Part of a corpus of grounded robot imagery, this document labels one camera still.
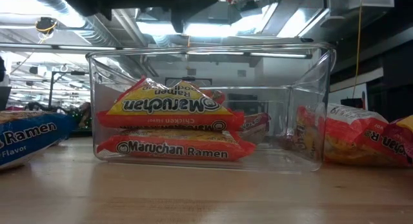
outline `wooden tabletop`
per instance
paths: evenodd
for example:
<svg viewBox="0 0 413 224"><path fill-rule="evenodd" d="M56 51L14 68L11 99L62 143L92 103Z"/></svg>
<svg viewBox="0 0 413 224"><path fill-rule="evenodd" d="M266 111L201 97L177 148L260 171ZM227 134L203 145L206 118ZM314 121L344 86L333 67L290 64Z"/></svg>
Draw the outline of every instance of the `wooden tabletop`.
<svg viewBox="0 0 413 224"><path fill-rule="evenodd" d="M0 223L413 223L413 170L111 164L91 145L69 140L0 172Z"/></svg>

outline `clear plastic bin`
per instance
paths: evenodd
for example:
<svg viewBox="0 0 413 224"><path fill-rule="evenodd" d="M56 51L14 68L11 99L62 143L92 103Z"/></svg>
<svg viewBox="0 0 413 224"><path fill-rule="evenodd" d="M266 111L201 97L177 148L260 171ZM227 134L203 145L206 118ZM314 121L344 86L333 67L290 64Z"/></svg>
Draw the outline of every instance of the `clear plastic bin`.
<svg viewBox="0 0 413 224"><path fill-rule="evenodd" d="M336 52L328 44L143 48L96 52L87 58L94 113L94 152L101 160L279 172L310 171L321 166L328 81L336 60ZM136 65L126 67L118 62ZM256 143L254 153L237 161L137 158L107 150L97 153L101 143L124 129L103 127L96 114L111 109L118 96L142 75L167 87L182 79L189 80L200 88L224 93L224 107L242 111L246 116L268 114L270 120L265 127L253 134L239 133L247 141ZM312 127L297 123L300 108L311 110L316 116ZM306 128L311 128L311 138L305 134ZM311 141L311 149L304 147L308 145L305 141Z"/></svg>

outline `ceiling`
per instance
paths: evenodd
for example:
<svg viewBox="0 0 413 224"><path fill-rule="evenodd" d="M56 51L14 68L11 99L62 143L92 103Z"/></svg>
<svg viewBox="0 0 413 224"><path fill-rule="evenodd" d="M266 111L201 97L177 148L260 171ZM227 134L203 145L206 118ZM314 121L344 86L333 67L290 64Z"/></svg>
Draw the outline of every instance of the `ceiling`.
<svg viewBox="0 0 413 224"><path fill-rule="evenodd" d="M59 0L0 0L0 43L3 44L0 50L2 57L7 58L13 105L27 101L47 105L52 72L88 72L85 50L79 47L63 50L58 46L89 46L94 50L105 50L105 47L222 46L271 43L279 41L275 39L277 37L297 36L335 42L357 31L359 10L357 0L256 0L255 7L249 10L245 8L246 0L234 4L220 0L188 19L181 35L174 32L170 13L160 8L148 8L144 12L136 8L114 10L109 21L101 14L81 17L65 2L56 1ZM367 26L379 19L392 5L392 0L365 0L362 25ZM52 34L46 36L36 30L35 23L40 17L57 21ZM39 48L39 44L51 47ZM308 50L287 53L312 56L310 59L289 59L288 62L301 61L300 65L308 66L316 61L313 56L317 54ZM200 70L216 63L221 63L221 66L231 62L238 66L242 64L241 67L249 70L259 62L256 58L235 59L229 56L192 57L190 63L187 59L179 55L150 57L153 61L150 65L149 61L142 62L140 57L108 57L102 59L102 63L139 78L142 74L153 76L151 70L165 75L183 75L178 70L186 73L184 68L187 66ZM175 63L176 73L172 70L163 72L171 63ZM217 64L216 71L211 70L211 73L222 72L221 66ZM37 67L36 74L32 73L33 69L30 72L32 67ZM254 70L251 70L247 75L254 77ZM291 75L299 76L296 72L288 74L288 67L274 71L271 74L274 77L294 79ZM233 74L225 75L223 83L228 82ZM60 77L54 84L52 104L70 107L90 101L88 79L88 75L65 74Z"/></svg>

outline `blue ramen package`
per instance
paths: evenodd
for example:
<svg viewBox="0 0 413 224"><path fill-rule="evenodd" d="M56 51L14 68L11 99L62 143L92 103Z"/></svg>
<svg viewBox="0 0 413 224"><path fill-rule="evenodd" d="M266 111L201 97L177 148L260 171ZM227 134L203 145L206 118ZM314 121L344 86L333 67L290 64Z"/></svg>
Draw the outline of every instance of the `blue ramen package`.
<svg viewBox="0 0 413 224"><path fill-rule="evenodd" d="M16 167L67 138L72 117L34 111L0 112L0 169Z"/></svg>

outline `transparent container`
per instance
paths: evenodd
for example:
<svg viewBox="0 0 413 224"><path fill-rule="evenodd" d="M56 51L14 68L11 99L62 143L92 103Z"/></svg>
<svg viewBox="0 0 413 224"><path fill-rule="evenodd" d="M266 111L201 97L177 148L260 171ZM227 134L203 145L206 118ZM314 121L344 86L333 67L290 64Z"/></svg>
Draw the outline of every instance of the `transparent container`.
<svg viewBox="0 0 413 224"><path fill-rule="evenodd" d="M302 172L323 161L330 71L336 60L328 44L265 44L193 48L142 48L96 52L90 65L93 144L97 158L121 163L241 170ZM224 93L222 106L245 116L265 113L269 120L254 133L240 130L255 151L237 161L133 157L97 152L124 129L106 128L97 118L142 76L172 87L180 80ZM303 110L312 121L299 121Z"/></svg>

